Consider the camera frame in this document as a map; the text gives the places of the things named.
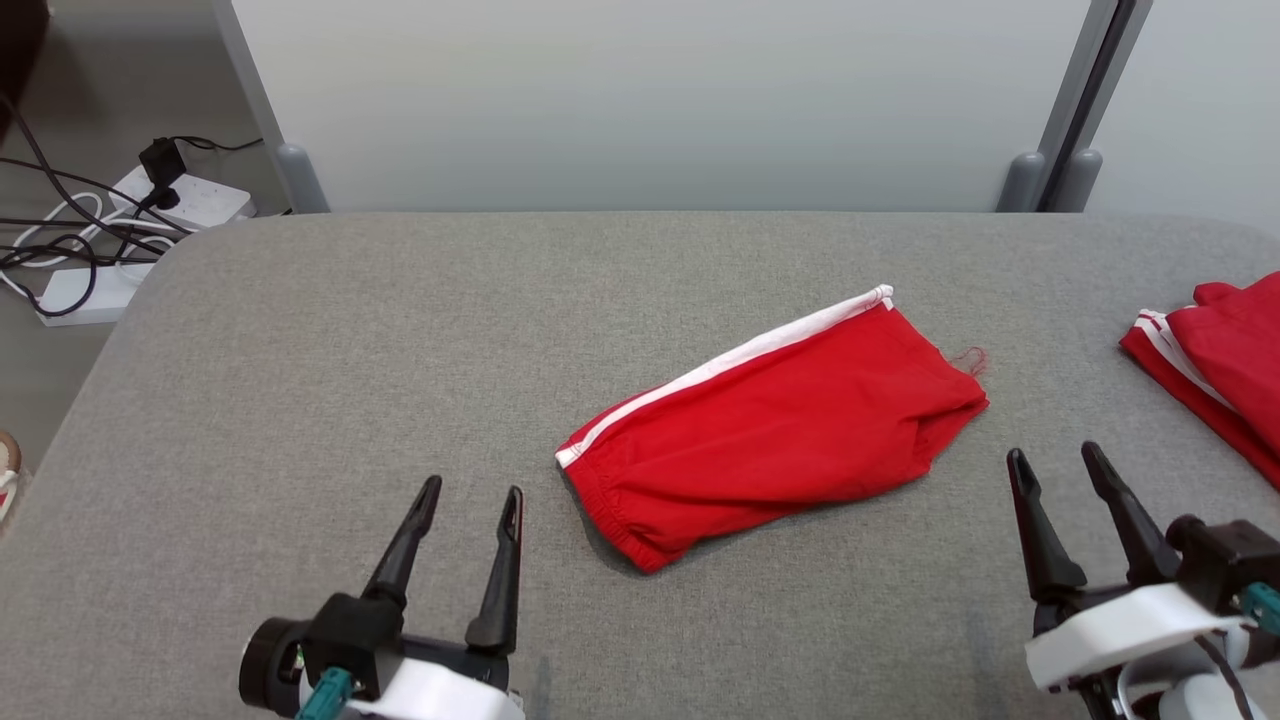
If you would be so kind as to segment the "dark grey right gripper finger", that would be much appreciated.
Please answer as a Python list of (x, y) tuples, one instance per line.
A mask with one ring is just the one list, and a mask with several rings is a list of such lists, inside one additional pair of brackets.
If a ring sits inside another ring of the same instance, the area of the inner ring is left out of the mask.
[(1032, 600), (1051, 601), (1087, 585), (1087, 577), (1059, 538), (1041, 502), (1041, 484), (1019, 448), (1007, 452), (1007, 475)]
[(1097, 496), (1106, 503), (1128, 562), (1129, 584), (1164, 584), (1175, 580), (1180, 556), (1166, 541), (1155, 519), (1123, 480), (1096, 442), (1083, 443), (1083, 461)]

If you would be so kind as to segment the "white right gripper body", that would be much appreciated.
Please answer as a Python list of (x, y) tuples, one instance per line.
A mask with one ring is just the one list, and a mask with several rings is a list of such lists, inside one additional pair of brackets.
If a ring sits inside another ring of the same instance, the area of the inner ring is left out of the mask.
[(1103, 720), (1251, 720), (1249, 652), (1249, 619), (1216, 615), (1174, 584), (1110, 600), (1025, 644), (1038, 689), (1073, 691)]

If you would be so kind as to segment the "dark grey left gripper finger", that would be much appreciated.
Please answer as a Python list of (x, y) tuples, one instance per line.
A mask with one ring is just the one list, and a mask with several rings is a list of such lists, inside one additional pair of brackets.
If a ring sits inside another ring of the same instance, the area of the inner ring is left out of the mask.
[(495, 529), (497, 548), (477, 616), (465, 633), (468, 652), (511, 656), (518, 639), (524, 492), (511, 486)]
[(431, 475), (422, 483), (369, 578), (362, 591), (362, 600), (385, 600), (396, 606), (407, 605), (407, 588), (419, 546), (430, 532), (442, 484), (440, 475)]

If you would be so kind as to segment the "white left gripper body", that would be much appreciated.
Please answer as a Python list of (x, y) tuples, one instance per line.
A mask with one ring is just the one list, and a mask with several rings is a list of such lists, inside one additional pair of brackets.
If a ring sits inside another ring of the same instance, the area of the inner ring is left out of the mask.
[(288, 720), (526, 720), (503, 659), (417, 635), (404, 637), (406, 660), (380, 700), (352, 692), (339, 708), (310, 710), (316, 691), (301, 647), (307, 625), (270, 618), (250, 637), (238, 675), (244, 705)]

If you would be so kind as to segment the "red white jersey top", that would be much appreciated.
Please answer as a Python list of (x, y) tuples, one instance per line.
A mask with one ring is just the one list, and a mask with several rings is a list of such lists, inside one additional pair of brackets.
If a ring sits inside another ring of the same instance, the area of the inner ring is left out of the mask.
[(1143, 309), (1119, 346), (1280, 492), (1280, 272)]

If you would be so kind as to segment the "red shorts with white stripes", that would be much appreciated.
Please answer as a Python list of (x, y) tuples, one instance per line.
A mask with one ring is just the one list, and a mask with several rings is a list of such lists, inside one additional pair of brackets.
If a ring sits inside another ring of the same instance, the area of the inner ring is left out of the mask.
[(924, 477), (988, 405), (879, 284), (626, 398), (556, 462), (603, 538), (653, 574), (703, 541)]

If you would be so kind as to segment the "white red shoe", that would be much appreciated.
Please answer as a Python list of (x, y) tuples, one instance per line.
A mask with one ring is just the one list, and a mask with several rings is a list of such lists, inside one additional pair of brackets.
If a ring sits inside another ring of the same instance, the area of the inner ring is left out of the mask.
[(0, 430), (0, 528), (17, 505), (23, 473), (23, 455), (13, 434)]

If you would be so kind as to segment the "white power strip with plugs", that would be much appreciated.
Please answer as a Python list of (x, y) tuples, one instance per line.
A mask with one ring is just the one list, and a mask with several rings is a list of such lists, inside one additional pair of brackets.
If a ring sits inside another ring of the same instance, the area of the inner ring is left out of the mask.
[[(111, 204), (122, 217), (133, 217), (136, 201), (143, 201), (154, 190), (146, 170), (137, 165), (111, 188)], [(256, 218), (259, 210), (250, 192), (221, 184), (189, 173), (177, 178), (172, 186), (177, 201), (172, 208), (156, 202), (137, 215), (143, 222), (160, 225), (170, 222), (186, 231), (205, 231), (232, 222)]]

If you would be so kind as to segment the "plain white power strip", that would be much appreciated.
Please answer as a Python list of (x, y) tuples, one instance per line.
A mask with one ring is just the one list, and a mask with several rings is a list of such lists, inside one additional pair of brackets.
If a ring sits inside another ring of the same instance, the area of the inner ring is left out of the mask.
[(56, 314), (37, 318), (46, 327), (115, 323), (154, 268), (145, 263), (54, 272), (38, 305)]

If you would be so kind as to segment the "black power adapter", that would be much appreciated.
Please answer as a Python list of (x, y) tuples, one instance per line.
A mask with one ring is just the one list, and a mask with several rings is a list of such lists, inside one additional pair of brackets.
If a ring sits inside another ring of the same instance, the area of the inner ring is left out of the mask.
[(170, 137), (155, 138), (140, 155), (140, 165), (143, 169), (151, 190), (141, 199), (138, 209), (151, 210), (159, 208), (168, 210), (174, 208), (180, 196), (174, 190), (174, 183), (187, 172), (187, 165), (177, 141)]

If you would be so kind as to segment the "dark brown furniture piece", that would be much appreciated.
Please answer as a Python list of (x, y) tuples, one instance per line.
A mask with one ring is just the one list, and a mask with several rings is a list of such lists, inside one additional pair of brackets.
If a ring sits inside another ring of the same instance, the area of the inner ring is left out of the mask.
[(0, 0), (0, 97), (17, 104), (50, 26), (49, 0)]

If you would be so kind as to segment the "light grey partition post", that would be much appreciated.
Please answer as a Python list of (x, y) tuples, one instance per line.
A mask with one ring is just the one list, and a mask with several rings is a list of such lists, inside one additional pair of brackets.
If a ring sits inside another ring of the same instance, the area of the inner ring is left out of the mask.
[(252, 58), (234, 0), (211, 0), (223, 42), (262, 136), (268, 156), (294, 214), (329, 213), (330, 206), (305, 147), (285, 141)]
[(1041, 206), (1051, 170), (1068, 145), (1073, 118), (1080, 106), (1091, 72), (1117, 8), (1119, 0), (1089, 1), (1038, 149), (1012, 159), (996, 211), (1028, 213), (1037, 211)]

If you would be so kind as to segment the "dark grey partition post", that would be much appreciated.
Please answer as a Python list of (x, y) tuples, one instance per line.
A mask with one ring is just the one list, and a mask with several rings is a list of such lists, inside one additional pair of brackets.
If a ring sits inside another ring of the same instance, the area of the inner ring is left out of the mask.
[(1119, 0), (1037, 211), (1084, 211), (1103, 167), (1094, 137), (1153, 5), (1155, 0)]

